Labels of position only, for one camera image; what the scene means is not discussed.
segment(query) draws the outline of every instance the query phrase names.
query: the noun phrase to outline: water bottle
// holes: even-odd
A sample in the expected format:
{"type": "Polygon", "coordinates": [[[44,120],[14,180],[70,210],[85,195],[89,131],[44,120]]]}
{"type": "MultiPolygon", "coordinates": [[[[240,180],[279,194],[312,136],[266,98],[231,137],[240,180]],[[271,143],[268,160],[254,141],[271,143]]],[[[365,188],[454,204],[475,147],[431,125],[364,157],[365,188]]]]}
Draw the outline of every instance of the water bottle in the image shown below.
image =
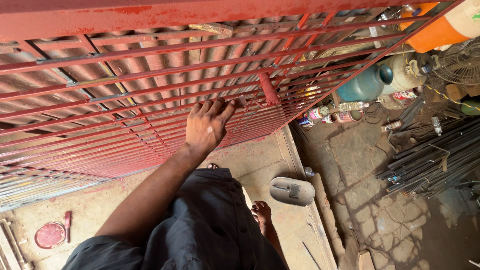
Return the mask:
{"type": "Polygon", "coordinates": [[[358,102],[346,102],[346,103],[340,103],[338,105],[338,110],[339,111],[348,111],[348,110],[363,110],[364,108],[367,108],[370,106],[367,102],[363,101],[358,101],[358,102]]]}
{"type": "Polygon", "coordinates": [[[307,177],[311,177],[315,175],[315,173],[310,167],[303,167],[303,169],[305,170],[305,174],[307,175],[307,177]]]}
{"type": "Polygon", "coordinates": [[[435,128],[435,133],[437,133],[437,135],[441,136],[442,135],[442,126],[440,126],[440,120],[438,120],[438,117],[433,116],[432,117],[432,123],[433,123],[433,127],[435,128]]]}

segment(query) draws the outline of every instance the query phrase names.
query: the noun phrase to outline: concrete floor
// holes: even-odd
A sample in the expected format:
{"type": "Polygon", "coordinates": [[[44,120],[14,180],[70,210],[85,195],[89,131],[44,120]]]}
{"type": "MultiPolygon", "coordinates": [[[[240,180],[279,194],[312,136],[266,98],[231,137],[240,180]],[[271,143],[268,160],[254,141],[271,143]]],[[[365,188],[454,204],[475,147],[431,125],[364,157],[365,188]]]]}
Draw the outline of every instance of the concrete floor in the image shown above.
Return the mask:
{"type": "MultiPolygon", "coordinates": [[[[251,201],[264,200],[272,208],[274,226],[292,270],[331,269],[331,251],[314,229],[311,208],[287,205],[269,195],[270,181],[277,176],[297,178],[297,170],[282,131],[275,135],[228,147],[211,153],[200,167],[215,163],[230,168],[233,177],[245,187],[251,201]]],[[[12,222],[12,228],[26,261],[38,270],[60,270],[66,259],[82,241],[93,236],[115,207],[151,172],[96,185],[71,194],[0,214],[12,222]],[[41,249],[34,242],[37,229],[52,221],[64,222],[65,211],[72,211],[71,242],[53,249],[41,249]]]]}
{"type": "Polygon", "coordinates": [[[306,132],[308,142],[300,143],[302,163],[322,177],[340,237],[354,231],[377,270],[475,269],[468,259],[480,260],[476,217],[452,221],[449,210],[440,214],[451,208],[447,203],[385,196],[390,183],[374,174],[385,170],[394,153],[380,129],[386,118],[378,124],[318,124],[306,132]]]}

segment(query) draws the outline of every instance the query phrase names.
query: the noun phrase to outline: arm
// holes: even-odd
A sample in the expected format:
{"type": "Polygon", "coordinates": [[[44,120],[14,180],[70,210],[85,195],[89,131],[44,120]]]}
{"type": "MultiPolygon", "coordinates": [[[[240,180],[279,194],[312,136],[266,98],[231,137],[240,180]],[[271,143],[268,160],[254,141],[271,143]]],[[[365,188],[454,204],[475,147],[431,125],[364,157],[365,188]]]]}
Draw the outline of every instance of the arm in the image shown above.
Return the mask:
{"type": "Polygon", "coordinates": [[[220,113],[224,102],[218,98],[195,104],[185,143],[120,203],[95,236],[119,236],[136,246],[147,240],[183,182],[227,134],[225,124],[235,113],[235,102],[220,113]]]}
{"type": "Polygon", "coordinates": [[[260,231],[263,236],[273,245],[275,250],[278,252],[280,257],[282,257],[283,263],[288,268],[287,260],[283,255],[282,246],[280,245],[280,240],[276,234],[275,227],[272,223],[272,211],[268,204],[264,201],[255,201],[255,205],[252,206],[253,218],[258,222],[260,226],[260,231]]]}

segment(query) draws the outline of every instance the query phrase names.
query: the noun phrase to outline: bare foot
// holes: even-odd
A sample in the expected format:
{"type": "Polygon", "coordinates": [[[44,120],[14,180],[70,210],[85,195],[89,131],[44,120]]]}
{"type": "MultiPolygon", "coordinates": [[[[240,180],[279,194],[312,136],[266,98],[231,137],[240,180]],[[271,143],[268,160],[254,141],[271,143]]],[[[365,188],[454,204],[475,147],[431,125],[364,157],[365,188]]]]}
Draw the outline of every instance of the bare foot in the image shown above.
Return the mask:
{"type": "Polygon", "coordinates": [[[210,163],[208,166],[207,166],[207,169],[217,169],[218,166],[216,166],[215,164],[213,163],[210,163]]]}

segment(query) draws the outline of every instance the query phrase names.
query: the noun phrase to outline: black shirt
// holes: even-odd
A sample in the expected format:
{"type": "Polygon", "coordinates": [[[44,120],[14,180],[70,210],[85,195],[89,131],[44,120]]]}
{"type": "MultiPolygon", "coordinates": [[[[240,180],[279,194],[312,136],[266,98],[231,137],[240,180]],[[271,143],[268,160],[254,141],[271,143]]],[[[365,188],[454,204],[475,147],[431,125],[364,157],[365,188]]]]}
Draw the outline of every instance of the black shirt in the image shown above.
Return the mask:
{"type": "Polygon", "coordinates": [[[144,248],[112,236],[92,237],[62,270],[173,269],[286,269],[228,169],[194,171],[144,248]]]}

